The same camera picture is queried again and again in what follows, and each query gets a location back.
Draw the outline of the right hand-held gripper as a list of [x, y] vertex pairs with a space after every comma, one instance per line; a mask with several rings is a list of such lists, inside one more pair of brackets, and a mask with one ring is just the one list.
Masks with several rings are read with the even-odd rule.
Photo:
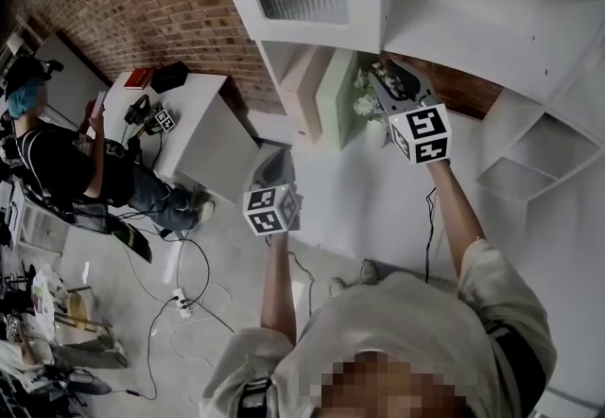
[[413, 165], [447, 160], [452, 129], [445, 104], [429, 78], [402, 61], [382, 63], [389, 72], [391, 92], [374, 73], [368, 79], [388, 118], [395, 145]]

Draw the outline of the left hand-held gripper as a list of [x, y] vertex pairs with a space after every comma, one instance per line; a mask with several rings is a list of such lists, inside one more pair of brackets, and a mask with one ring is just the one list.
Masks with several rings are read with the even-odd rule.
[[255, 169], [243, 197], [243, 216], [257, 236], [298, 231], [302, 200], [290, 149], [279, 148]]

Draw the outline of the person's left forearm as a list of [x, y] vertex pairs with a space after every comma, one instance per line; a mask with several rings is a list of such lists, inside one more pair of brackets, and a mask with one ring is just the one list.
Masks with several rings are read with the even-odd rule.
[[271, 236], [260, 314], [262, 328], [283, 334], [292, 345], [297, 341], [297, 321], [288, 254], [288, 233]]

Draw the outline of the person's right forearm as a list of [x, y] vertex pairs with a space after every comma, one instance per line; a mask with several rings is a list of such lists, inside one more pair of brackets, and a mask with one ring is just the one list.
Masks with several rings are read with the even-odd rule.
[[487, 249], [483, 229], [447, 161], [429, 163], [427, 169], [436, 188], [443, 226], [458, 278], [458, 292], [467, 269], [475, 256]]

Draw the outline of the white desk with hutch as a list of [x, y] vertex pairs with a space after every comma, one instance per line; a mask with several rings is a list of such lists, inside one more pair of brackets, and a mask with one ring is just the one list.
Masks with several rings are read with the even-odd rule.
[[[541, 410], [605, 408], [605, 0], [389, 0], [381, 49], [451, 104], [451, 160], [488, 239], [548, 312], [559, 362]], [[256, 42], [274, 85], [304, 45]], [[452, 269], [424, 167], [395, 146], [293, 148], [301, 239], [411, 270]]]

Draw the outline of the pale flower bouquet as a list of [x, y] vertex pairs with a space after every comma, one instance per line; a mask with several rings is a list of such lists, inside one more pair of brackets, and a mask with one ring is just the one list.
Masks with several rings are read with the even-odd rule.
[[392, 83], [389, 72], [381, 61], [374, 62], [368, 70], [359, 68], [354, 81], [354, 87], [359, 92], [359, 97], [354, 102], [354, 111], [368, 120], [379, 121], [385, 125], [387, 123], [386, 111], [379, 102], [371, 84], [370, 75], [376, 76], [379, 86], [385, 88], [388, 95], [391, 94]]

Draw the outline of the white vase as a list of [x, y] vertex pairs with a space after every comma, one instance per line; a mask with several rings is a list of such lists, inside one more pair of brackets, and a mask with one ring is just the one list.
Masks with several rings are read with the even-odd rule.
[[381, 149], [389, 139], [389, 126], [383, 120], [370, 120], [367, 124], [368, 144], [378, 150]]

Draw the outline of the pale green book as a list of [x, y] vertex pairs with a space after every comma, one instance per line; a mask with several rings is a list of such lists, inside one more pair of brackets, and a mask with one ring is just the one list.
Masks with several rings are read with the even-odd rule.
[[356, 119], [354, 87], [358, 72], [358, 53], [338, 48], [335, 50], [317, 92], [316, 102], [320, 116], [321, 144], [340, 151], [347, 143], [350, 129]]

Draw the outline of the beige book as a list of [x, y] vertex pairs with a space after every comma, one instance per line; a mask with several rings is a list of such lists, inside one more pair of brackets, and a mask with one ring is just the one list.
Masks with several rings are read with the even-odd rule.
[[317, 93], [332, 55], [333, 49], [327, 46], [299, 47], [278, 88], [294, 131], [310, 144], [315, 144], [322, 134]]

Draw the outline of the white side table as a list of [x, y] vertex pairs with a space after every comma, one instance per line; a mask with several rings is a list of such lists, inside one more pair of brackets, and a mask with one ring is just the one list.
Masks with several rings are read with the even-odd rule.
[[122, 73], [107, 93], [105, 135], [126, 143], [138, 128], [128, 128], [125, 115], [147, 94], [152, 105], [163, 105], [176, 126], [160, 135], [141, 136], [143, 164], [167, 182], [197, 183], [219, 199], [238, 203], [260, 147], [219, 93], [226, 78], [190, 74], [182, 86], [159, 95], [151, 88], [126, 89], [129, 77], [129, 72]]

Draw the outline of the white power strip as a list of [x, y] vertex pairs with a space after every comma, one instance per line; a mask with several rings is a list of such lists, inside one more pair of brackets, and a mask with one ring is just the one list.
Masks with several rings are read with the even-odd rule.
[[190, 318], [192, 315], [191, 301], [186, 298], [183, 289], [177, 287], [173, 290], [173, 302], [175, 303], [183, 319]]

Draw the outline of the black oblong case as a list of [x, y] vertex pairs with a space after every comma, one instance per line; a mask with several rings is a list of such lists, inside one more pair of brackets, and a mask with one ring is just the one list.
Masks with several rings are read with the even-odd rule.
[[80, 229], [111, 235], [148, 263], [152, 262], [152, 250], [143, 234], [124, 219], [111, 214], [106, 205], [74, 204], [70, 215], [73, 224]]

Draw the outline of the black box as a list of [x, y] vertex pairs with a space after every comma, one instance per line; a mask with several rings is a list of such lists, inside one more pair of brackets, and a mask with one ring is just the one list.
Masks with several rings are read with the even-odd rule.
[[183, 86], [189, 73], [190, 70], [182, 61], [174, 62], [155, 71], [150, 87], [157, 94], [162, 94]]

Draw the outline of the person's beige shirt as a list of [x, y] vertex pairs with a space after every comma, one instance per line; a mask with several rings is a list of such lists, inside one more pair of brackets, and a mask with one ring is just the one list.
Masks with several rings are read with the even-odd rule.
[[202, 394], [202, 418], [311, 418], [321, 388], [357, 355], [380, 353], [441, 378], [465, 418], [527, 418], [557, 353], [547, 315], [508, 259], [487, 249], [448, 293], [405, 272], [319, 308], [295, 345], [266, 328], [232, 335]]

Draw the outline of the red book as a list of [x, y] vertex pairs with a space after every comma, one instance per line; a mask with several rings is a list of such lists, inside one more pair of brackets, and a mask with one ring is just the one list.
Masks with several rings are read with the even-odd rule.
[[138, 68], [132, 71], [124, 88], [127, 90], [144, 90], [150, 83], [155, 73], [153, 67]]

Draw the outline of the wooden stool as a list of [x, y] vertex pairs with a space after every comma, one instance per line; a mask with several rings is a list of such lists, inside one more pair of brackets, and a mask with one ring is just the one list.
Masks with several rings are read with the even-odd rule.
[[67, 299], [55, 307], [55, 338], [58, 344], [77, 344], [110, 337], [112, 325], [105, 318], [90, 286], [67, 290]]

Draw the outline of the paper covered table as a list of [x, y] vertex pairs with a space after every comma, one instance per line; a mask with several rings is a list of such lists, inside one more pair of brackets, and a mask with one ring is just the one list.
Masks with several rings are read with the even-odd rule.
[[56, 336], [56, 307], [64, 303], [68, 292], [60, 277], [48, 264], [41, 265], [36, 271], [30, 296], [38, 330], [46, 340], [53, 341]]

